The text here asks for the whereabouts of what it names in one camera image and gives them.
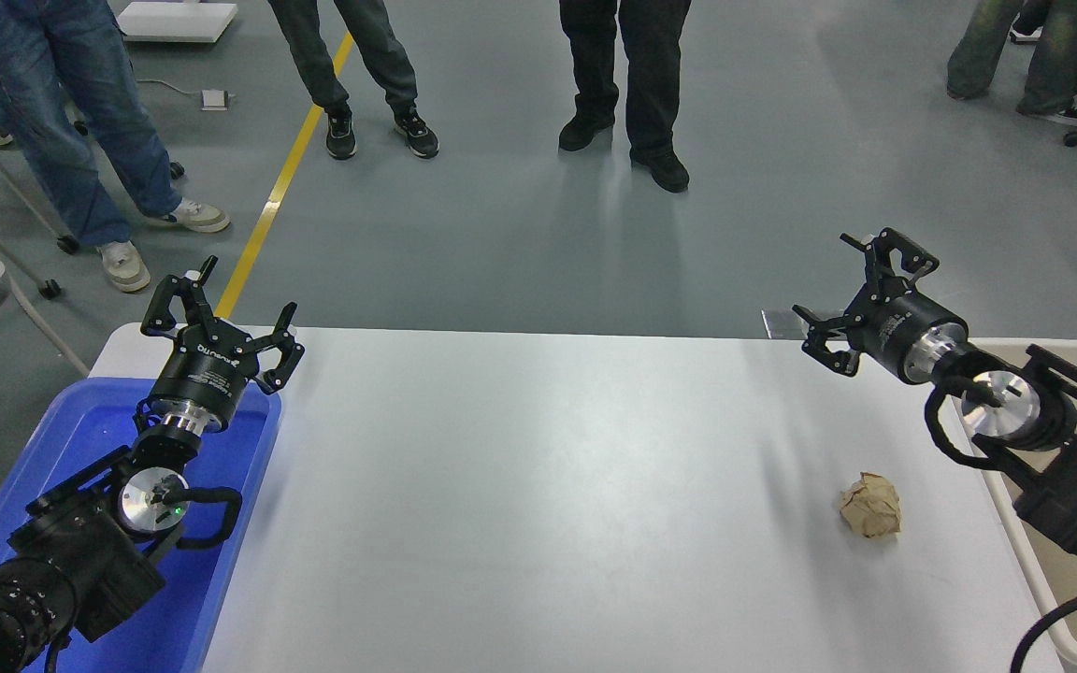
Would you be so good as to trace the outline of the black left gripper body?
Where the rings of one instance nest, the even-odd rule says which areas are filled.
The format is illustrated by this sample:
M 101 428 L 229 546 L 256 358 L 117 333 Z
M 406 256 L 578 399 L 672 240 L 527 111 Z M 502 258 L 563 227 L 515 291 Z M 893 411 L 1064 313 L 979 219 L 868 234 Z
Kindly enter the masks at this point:
M 174 350 L 150 392 L 154 413 L 194 405 L 202 410 L 206 429 L 226 429 L 234 419 L 249 379 L 258 371 L 255 354 L 236 353 L 251 334 L 232 324 L 183 325 L 174 336 Z

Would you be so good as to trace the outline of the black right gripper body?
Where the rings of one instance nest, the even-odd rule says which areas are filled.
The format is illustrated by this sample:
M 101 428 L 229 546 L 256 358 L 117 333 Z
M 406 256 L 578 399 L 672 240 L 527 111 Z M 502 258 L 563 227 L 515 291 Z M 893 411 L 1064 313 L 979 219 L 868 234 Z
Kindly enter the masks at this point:
M 851 346 L 870 354 L 903 382 L 931 382 L 937 363 L 962 342 L 962 319 L 927 295 L 905 293 L 889 302 L 859 293 L 851 314 Z

